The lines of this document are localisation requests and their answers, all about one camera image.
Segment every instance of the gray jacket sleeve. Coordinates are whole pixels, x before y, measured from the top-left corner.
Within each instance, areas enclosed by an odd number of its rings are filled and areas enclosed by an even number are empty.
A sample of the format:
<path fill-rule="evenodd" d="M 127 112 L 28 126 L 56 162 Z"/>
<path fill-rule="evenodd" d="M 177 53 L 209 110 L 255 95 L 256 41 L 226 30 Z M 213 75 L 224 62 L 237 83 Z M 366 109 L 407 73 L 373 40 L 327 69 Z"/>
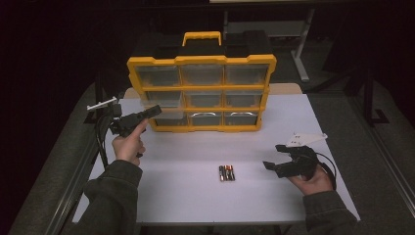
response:
<path fill-rule="evenodd" d="M 305 223 L 310 235 L 353 234 L 356 218 L 346 208 L 336 191 L 322 192 L 303 197 Z"/>
<path fill-rule="evenodd" d="M 84 193 L 89 206 L 70 234 L 133 234 L 137 217 L 137 187 L 143 170 L 126 161 L 114 161 Z"/>

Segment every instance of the right hand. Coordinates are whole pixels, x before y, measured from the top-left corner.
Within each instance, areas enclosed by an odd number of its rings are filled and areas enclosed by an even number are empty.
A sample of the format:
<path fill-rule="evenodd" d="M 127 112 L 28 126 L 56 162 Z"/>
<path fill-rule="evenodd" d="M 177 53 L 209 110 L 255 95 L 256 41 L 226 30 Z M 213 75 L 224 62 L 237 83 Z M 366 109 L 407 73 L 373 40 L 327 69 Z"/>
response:
<path fill-rule="evenodd" d="M 326 191 L 333 191 L 333 185 L 330 181 L 329 175 L 327 175 L 326 171 L 324 171 L 323 167 L 320 165 L 317 166 L 314 176 L 309 180 L 306 180 L 304 176 L 293 176 L 288 177 L 288 179 L 296 185 L 305 196 Z"/>

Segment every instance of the organizer carrying handle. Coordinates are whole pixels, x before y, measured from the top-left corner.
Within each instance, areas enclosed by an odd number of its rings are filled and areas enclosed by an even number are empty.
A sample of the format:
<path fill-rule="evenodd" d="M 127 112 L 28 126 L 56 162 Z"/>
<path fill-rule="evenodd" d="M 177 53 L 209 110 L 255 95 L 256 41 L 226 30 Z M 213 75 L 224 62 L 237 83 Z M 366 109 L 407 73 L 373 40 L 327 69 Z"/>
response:
<path fill-rule="evenodd" d="M 216 38 L 219 46 L 222 45 L 222 39 L 219 31 L 202 31 L 202 32 L 186 32 L 184 34 L 182 46 L 186 45 L 188 39 L 214 39 Z"/>

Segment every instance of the person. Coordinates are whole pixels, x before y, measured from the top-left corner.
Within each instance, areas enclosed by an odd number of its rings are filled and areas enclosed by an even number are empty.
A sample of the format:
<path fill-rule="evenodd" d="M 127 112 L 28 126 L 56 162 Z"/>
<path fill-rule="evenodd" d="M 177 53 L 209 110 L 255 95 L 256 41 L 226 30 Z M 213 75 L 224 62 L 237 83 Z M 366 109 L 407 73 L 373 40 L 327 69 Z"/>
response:
<path fill-rule="evenodd" d="M 340 195 L 333 190 L 327 172 L 317 166 L 313 177 L 288 178 L 304 194 L 305 225 L 308 234 L 353 234 L 356 217 L 346 208 Z"/>
<path fill-rule="evenodd" d="M 145 119 L 129 136 L 114 139 L 115 161 L 97 179 L 86 183 L 84 193 L 89 206 L 69 234 L 134 234 L 137 188 L 143 173 L 136 156 L 146 151 L 140 135 L 147 124 Z M 289 180 L 304 194 L 309 234 L 352 234 L 356 218 L 333 190 L 321 166 L 309 180 L 301 177 L 290 177 Z"/>

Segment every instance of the hand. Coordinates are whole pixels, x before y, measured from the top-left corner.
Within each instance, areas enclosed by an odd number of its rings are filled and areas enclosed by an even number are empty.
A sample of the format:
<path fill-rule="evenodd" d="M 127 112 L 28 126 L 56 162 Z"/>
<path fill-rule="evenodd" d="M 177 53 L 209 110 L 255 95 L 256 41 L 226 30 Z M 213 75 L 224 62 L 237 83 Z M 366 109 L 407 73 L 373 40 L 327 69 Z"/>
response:
<path fill-rule="evenodd" d="M 306 180 L 304 176 L 301 178 L 297 176 L 288 177 L 288 179 L 296 185 L 305 196 L 333 190 L 333 185 L 329 176 L 320 165 L 317 166 L 314 176 L 309 180 Z"/>
<path fill-rule="evenodd" d="M 140 159 L 136 156 L 146 151 L 140 135 L 146 129 L 148 122 L 147 119 L 144 119 L 135 127 L 130 135 L 125 138 L 118 136 L 113 140 L 113 148 L 117 160 L 128 161 L 134 165 L 140 164 Z"/>

